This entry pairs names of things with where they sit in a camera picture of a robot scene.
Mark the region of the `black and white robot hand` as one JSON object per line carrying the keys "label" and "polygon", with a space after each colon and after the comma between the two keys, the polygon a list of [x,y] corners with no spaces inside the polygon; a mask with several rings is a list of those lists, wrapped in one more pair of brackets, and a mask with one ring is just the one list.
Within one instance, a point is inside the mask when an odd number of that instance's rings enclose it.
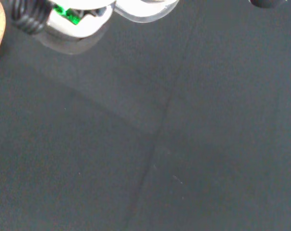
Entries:
{"label": "black and white robot hand", "polygon": [[150,23],[168,15],[176,0],[11,0],[13,24],[29,35],[50,27],[83,39],[98,32],[116,12],[137,23]]}

